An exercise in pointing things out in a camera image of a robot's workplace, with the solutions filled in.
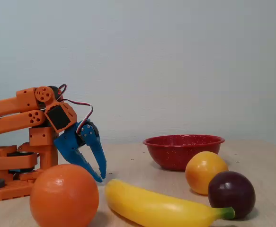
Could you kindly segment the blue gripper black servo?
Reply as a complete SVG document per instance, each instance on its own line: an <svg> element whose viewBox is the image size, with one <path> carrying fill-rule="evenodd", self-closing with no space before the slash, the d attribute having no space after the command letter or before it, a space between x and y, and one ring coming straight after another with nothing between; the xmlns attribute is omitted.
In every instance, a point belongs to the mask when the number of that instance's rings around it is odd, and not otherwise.
<svg viewBox="0 0 276 227"><path fill-rule="evenodd" d="M66 161L81 166L91 174L96 182L101 183L106 178L107 160L102 149L98 129L93 122L87 120L83 124L81 134L79 135L77 133L79 124L80 122L76 122L67 128L62 135L54 140L54 144ZM79 152L79 148L84 145L90 147L98 164L100 175L93 170L90 163Z"/></svg>

